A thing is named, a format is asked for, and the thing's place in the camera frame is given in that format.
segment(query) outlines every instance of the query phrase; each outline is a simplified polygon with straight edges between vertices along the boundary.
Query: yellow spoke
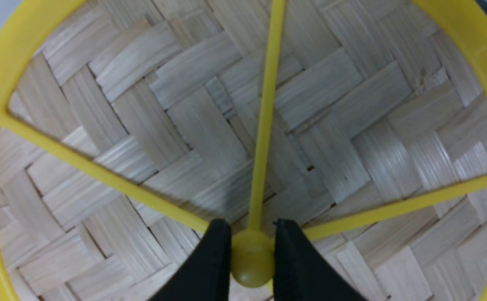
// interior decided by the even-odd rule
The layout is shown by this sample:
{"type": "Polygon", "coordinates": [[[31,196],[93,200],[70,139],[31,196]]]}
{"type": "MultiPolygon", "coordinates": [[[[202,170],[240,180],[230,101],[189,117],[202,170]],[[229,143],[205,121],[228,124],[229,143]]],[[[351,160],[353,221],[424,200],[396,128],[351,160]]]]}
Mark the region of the yellow spoke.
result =
{"type": "Polygon", "coordinates": [[[275,88],[279,67],[282,23],[284,21],[285,0],[274,0],[271,10],[268,52],[264,83],[262,85],[262,105],[260,109],[259,132],[257,135],[253,183],[251,184],[251,204],[249,206],[249,224],[251,230],[260,230],[262,223],[262,199],[266,166],[270,147],[271,125],[274,114],[275,88]]]}
{"type": "Polygon", "coordinates": [[[349,217],[344,217],[343,219],[330,221],[322,225],[311,227],[304,232],[309,240],[320,240],[343,231],[352,230],[385,219],[391,219],[392,217],[420,210],[433,204],[445,202],[446,200],[484,188],[487,188],[487,175],[446,187],[438,191],[429,192],[423,196],[416,196],[415,198],[410,198],[402,202],[385,205],[349,217]]]}
{"type": "Polygon", "coordinates": [[[47,152],[74,166],[78,170],[81,170],[87,175],[90,175],[102,183],[105,183],[109,187],[112,187],[115,190],[118,190],[119,192],[146,204],[152,209],[157,210],[175,221],[179,221],[180,223],[199,232],[205,232],[208,227],[207,221],[196,217],[195,215],[183,210],[182,208],[179,208],[178,206],[175,206],[171,202],[168,202],[155,194],[152,194],[152,192],[148,190],[130,183],[121,176],[116,175],[104,167],[91,162],[91,160],[88,158],[77,154],[72,149],[69,149],[61,143],[54,141],[53,139],[41,134],[34,128],[7,114],[0,115],[0,126],[8,128],[12,132],[45,149],[47,152]]]}

